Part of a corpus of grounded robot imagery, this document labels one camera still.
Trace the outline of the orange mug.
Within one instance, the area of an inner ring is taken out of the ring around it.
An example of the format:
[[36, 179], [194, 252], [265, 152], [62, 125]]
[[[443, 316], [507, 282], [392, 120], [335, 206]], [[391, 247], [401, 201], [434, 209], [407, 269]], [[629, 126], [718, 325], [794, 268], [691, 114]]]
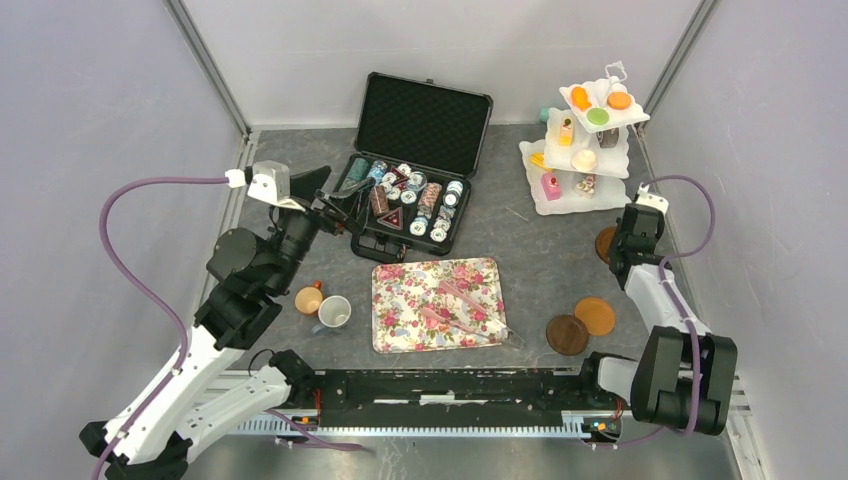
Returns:
[[294, 306], [303, 315], [315, 316], [318, 314], [323, 301], [322, 282], [315, 281], [312, 285], [303, 287], [297, 292], [294, 298]]

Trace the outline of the dark brown wooden coaster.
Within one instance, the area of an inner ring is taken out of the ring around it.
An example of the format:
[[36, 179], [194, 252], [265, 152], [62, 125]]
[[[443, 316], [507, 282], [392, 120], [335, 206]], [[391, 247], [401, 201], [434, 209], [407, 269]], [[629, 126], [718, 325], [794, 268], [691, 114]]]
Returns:
[[552, 318], [546, 327], [548, 345], [557, 353], [576, 356], [588, 346], [590, 334], [586, 325], [576, 316], [565, 314]]

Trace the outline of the grey white mug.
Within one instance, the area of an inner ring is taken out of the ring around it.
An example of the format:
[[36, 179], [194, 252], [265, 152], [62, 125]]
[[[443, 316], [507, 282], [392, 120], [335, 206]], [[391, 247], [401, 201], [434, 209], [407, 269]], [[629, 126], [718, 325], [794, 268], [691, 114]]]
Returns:
[[322, 301], [317, 315], [319, 323], [311, 329], [313, 335], [337, 333], [349, 321], [352, 315], [352, 307], [348, 299], [334, 295]]

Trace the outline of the orange pastry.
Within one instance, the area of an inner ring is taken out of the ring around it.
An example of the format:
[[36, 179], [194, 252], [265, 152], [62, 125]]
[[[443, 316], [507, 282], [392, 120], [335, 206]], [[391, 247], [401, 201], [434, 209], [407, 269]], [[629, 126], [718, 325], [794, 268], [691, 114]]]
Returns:
[[572, 106], [579, 111], [586, 111], [592, 107], [589, 94], [582, 86], [575, 86], [571, 89], [570, 99]]

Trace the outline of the light orange wooden coaster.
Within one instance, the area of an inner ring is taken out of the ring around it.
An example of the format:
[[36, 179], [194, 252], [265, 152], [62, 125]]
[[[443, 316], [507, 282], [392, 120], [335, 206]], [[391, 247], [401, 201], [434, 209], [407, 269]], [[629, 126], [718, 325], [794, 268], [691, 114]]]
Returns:
[[598, 297], [586, 297], [577, 302], [574, 316], [592, 336], [605, 336], [616, 326], [616, 313], [611, 305]]

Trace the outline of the yellow round biscuit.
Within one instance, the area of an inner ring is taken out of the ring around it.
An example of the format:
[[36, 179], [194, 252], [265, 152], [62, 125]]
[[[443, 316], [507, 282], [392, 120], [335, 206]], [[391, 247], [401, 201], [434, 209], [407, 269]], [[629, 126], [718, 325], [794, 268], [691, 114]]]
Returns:
[[607, 96], [607, 106], [614, 110], [626, 110], [632, 105], [631, 95], [624, 91], [613, 91]]

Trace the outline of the yellow cake with green fruit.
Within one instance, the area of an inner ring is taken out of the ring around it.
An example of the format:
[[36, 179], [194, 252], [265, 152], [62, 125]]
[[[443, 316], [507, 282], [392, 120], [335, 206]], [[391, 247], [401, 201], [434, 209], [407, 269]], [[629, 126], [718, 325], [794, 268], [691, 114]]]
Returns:
[[574, 120], [571, 117], [564, 117], [559, 129], [558, 144], [564, 147], [571, 147], [574, 142]]

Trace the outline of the green round macaron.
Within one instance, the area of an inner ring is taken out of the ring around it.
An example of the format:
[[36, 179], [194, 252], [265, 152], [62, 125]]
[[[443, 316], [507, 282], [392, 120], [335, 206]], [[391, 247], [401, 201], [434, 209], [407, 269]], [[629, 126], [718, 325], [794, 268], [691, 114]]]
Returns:
[[606, 125], [609, 120], [609, 113], [604, 108], [592, 107], [586, 112], [586, 118], [592, 125]]

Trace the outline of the cream round pudding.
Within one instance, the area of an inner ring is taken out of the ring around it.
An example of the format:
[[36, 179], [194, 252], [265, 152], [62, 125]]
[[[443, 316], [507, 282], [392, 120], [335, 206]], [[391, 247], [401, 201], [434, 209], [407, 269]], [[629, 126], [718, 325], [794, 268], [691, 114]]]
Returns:
[[590, 149], [583, 149], [575, 153], [571, 158], [572, 167], [579, 172], [592, 172], [598, 164], [597, 155]]

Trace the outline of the pink-handled metal tongs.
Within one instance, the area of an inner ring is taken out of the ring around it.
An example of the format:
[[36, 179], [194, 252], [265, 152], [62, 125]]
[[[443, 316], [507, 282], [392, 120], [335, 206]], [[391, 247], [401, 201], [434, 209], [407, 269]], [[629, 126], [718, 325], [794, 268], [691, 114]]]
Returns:
[[442, 307], [420, 308], [420, 315], [425, 319], [475, 336], [480, 344], [497, 344], [516, 350], [525, 346], [524, 339], [500, 319], [498, 312], [491, 313], [455, 284], [441, 280], [436, 287], [436, 299], [442, 301]]

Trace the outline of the yellow kiwi cake slice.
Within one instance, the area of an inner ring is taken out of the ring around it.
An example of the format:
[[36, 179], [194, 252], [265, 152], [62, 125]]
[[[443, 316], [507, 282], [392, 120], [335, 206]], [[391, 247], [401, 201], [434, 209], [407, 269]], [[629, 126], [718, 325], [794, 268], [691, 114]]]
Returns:
[[553, 169], [546, 164], [544, 154], [541, 152], [532, 153], [529, 157], [529, 161], [531, 164], [546, 173], [551, 173], [553, 171]]

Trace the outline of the chocolate cake slice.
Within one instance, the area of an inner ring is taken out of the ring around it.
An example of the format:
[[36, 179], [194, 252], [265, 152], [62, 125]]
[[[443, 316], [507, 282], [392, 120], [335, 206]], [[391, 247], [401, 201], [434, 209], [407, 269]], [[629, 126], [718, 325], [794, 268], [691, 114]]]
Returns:
[[601, 149], [615, 148], [620, 139], [620, 129], [614, 128], [600, 131], [596, 134], [596, 138]]

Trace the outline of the pink strawberry cake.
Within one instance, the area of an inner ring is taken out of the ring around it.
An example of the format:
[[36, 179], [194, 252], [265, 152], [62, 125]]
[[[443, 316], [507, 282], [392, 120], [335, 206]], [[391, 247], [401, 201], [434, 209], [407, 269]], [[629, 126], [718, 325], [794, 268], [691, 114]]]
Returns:
[[560, 183], [553, 172], [544, 173], [540, 182], [547, 201], [555, 201], [561, 198], [562, 191]]

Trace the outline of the medium brown wooden coaster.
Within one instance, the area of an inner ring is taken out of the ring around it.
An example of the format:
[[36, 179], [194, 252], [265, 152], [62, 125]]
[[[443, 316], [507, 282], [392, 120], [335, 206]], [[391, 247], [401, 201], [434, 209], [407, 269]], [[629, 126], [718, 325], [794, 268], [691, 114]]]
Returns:
[[616, 226], [606, 227], [598, 233], [594, 241], [595, 252], [605, 264], [610, 263], [609, 251], [613, 243], [616, 230]]

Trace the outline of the sprinkled strawberry cake slice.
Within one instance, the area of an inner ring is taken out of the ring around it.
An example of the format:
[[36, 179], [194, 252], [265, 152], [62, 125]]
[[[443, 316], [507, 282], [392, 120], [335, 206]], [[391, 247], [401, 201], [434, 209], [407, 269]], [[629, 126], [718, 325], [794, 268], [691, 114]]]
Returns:
[[595, 175], [586, 175], [575, 186], [574, 191], [583, 198], [592, 198], [595, 194]]

